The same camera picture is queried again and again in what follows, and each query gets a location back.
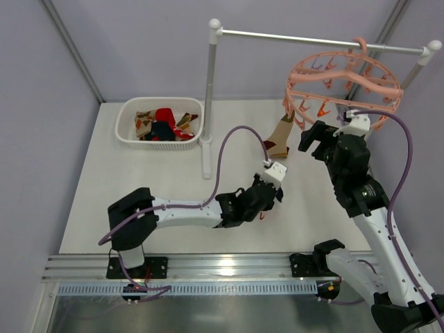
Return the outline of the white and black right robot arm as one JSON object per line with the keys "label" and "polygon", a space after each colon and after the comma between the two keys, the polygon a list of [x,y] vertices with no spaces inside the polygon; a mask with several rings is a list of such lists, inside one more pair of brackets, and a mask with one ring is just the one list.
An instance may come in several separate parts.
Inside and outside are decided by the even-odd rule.
{"label": "white and black right robot arm", "polygon": [[368,304],[381,332],[410,332],[443,317],[443,296],[416,266],[403,241],[383,187],[368,172],[370,151],[363,135],[346,134],[322,121],[301,134],[299,151],[325,163],[334,194],[365,237],[381,275],[358,262],[336,239],[314,246],[320,273],[343,278]]}

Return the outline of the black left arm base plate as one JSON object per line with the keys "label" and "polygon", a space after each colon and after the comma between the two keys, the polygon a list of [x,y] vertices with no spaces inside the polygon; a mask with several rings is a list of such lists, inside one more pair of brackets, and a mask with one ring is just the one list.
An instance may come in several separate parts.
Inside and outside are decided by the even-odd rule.
{"label": "black left arm base plate", "polygon": [[[167,278],[168,258],[167,257],[148,257],[145,256],[145,261],[141,266],[135,268],[127,268],[127,274],[132,279],[145,280]],[[120,280],[126,276],[122,271],[118,257],[111,257],[108,260],[108,267],[106,278],[109,280]]]}

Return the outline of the navy sock red toe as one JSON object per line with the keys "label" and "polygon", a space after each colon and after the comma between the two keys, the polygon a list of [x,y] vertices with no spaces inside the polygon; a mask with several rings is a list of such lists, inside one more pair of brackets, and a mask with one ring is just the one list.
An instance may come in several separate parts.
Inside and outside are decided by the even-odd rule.
{"label": "navy sock red toe", "polygon": [[259,214],[259,219],[260,219],[260,221],[262,221],[263,219],[264,219],[264,217],[265,217],[265,215],[266,215],[266,212],[268,212],[268,211],[270,211],[270,210],[272,210],[273,209],[273,206],[274,206],[274,203],[275,203],[275,200],[277,200],[279,203],[281,203],[282,202],[282,199],[283,199],[283,197],[284,197],[284,192],[283,192],[283,190],[282,190],[282,188],[280,187],[277,191],[276,191],[276,194],[275,194],[275,197],[274,197],[274,199],[260,212],[260,214]]}

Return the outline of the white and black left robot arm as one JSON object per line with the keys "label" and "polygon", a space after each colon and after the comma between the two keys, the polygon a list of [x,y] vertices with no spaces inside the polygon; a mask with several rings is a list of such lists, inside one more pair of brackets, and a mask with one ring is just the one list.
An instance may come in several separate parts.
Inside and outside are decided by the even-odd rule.
{"label": "white and black left robot arm", "polygon": [[269,211],[281,201],[284,173],[255,174],[247,188],[218,194],[208,203],[167,200],[141,187],[108,207],[110,232],[100,241],[110,241],[126,269],[144,265],[143,243],[156,229],[179,226],[235,228]]}

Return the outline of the pink round clip hanger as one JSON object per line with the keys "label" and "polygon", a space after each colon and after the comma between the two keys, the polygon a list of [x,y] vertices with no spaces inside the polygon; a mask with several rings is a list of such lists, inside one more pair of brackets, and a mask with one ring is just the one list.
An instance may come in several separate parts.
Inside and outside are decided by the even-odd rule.
{"label": "pink round clip hanger", "polygon": [[[381,62],[367,56],[364,38],[354,41],[359,50],[325,51],[298,62],[287,76],[283,106],[284,118],[304,130],[307,124],[326,116],[328,104],[359,110],[378,110],[393,114],[404,90],[395,75]],[[347,100],[352,88],[378,95],[379,103]]]}

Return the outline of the beige orange argyle sock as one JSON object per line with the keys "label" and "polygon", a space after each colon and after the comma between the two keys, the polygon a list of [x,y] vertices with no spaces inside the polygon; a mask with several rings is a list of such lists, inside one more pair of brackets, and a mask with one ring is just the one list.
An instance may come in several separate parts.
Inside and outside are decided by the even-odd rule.
{"label": "beige orange argyle sock", "polygon": [[135,132],[138,140],[143,140],[145,136],[151,134],[153,122],[156,121],[157,110],[147,112],[137,112],[135,115]]}

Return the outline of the navy sock beige toe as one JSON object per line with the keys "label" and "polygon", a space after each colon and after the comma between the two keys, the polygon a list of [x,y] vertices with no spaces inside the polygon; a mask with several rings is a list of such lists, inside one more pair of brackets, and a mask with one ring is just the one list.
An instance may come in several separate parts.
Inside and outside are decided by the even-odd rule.
{"label": "navy sock beige toe", "polygon": [[176,135],[165,121],[156,121],[151,124],[151,130],[142,136],[142,141],[174,141]]}

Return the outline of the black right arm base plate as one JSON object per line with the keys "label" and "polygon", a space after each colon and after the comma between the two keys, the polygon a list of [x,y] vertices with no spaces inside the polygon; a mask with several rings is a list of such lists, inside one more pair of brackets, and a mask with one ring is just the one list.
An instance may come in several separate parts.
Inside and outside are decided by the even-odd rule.
{"label": "black right arm base plate", "polygon": [[289,256],[291,274],[294,278],[330,278],[338,275],[327,267],[326,255],[293,253]]}

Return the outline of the beige striped ribbed sock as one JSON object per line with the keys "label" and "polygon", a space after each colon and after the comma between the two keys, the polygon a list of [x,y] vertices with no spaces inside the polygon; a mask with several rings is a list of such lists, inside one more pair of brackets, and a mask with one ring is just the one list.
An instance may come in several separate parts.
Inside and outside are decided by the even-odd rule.
{"label": "beige striped ribbed sock", "polygon": [[273,133],[264,140],[268,156],[271,158],[287,158],[289,154],[289,147],[287,140],[293,128],[294,114],[291,116],[285,114],[281,120],[278,121]]}

